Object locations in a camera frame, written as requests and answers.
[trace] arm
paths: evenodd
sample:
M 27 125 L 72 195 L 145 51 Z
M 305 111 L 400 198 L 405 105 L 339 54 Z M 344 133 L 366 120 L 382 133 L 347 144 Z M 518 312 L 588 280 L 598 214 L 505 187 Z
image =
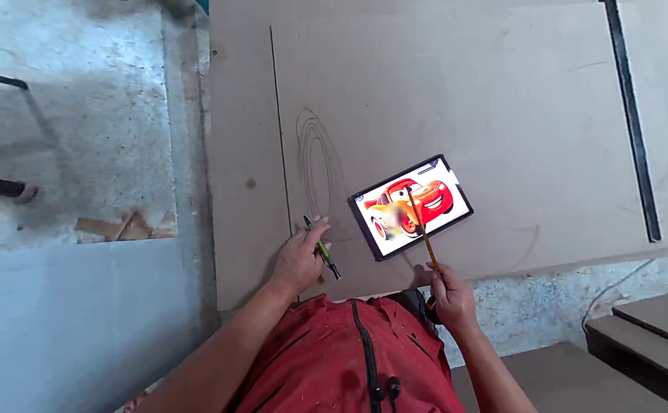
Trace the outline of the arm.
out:
M 314 248 L 327 229 L 324 218 L 311 232 L 294 235 L 281 250 L 270 281 L 164 380 L 140 404 L 138 413 L 218 413 L 226 408 L 268 334 L 296 296 L 321 274 L 324 262 Z
M 492 349 L 476 320 L 474 292 L 454 270 L 439 263 L 431 275 L 436 313 L 457 341 L 482 413 L 537 413 Z

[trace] tablet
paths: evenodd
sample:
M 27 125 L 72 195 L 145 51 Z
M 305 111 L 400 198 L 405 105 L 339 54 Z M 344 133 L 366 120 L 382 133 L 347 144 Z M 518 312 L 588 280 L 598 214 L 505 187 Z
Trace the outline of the tablet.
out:
M 375 260 L 384 261 L 437 234 L 474 213 L 459 181 L 443 155 L 436 155 L 400 174 L 355 193 L 347 200 Z

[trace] pencil sketch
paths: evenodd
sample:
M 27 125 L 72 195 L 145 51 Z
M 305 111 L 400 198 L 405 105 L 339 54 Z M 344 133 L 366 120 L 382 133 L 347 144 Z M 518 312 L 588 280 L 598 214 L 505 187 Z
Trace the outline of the pencil sketch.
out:
M 339 155 L 319 117 L 311 109 L 304 108 L 296 121 L 296 137 L 299 145 L 299 174 L 303 191 L 306 194 L 307 209 L 311 215 L 329 216 L 331 218 L 350 218 L 347 209 L 347 185 L 344 183 Z M 321 146 L 323 165 L 314 165 L 315 146 Z M 326 182 L 314 182 L 313 169 L 322 167 L 326 172 Z M 320 204 L 322 191 L 327 191 L 328 202 Z

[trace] red cartoon car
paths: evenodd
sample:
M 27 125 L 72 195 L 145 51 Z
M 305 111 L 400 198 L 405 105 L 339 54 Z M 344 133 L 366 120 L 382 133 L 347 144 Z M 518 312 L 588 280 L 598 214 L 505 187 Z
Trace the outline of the red cartoon car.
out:
M 397 227 L 408 237 L 421 235 L 406 187 L 410 187 L 415 208 L 418 208 L 424 225 L 441 214 L 448 214 L 454 208 L 454 197 L 441 181 L 431 181 L 426 186 L 421 186 L 412 179 L 394 182 L 378 199 L 364 203 L 365 209 L 370 213 L 372 225 L 384 239 L 394 235 Z

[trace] yellow pencil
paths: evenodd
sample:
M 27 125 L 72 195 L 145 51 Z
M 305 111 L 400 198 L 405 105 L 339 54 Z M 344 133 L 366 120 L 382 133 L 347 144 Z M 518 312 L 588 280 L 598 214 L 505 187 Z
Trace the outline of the yellow pencil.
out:
M 408 191 L 408 198 L 410 198 L 410 204 L 413 206 L 413 213 L 415 213 L 415 218 L 418 220 L 418 225 L 421 227 L 421 233 L 423 234 L 423 240 L 426 241 L 426 248 L 428 253 L 431 256 L 431 262 L 433 262 L 433 269 L 436 270 L 439 275 L 441 274 L 438 270 L 438 263 L 436 262 L 436 256 L 433 254 L 433 249 L 431 248 L 431 242 L 428 240 L 428 235 L 426 235 L 426 227 L 423 226 L 423 221 L 421 221 L 421 214 L 418 213 L 418 208 L 415 207 L 415 201 L 413 201 L 413 195 L 410 193 L 410 187 L 405 187 L 405 190 Z

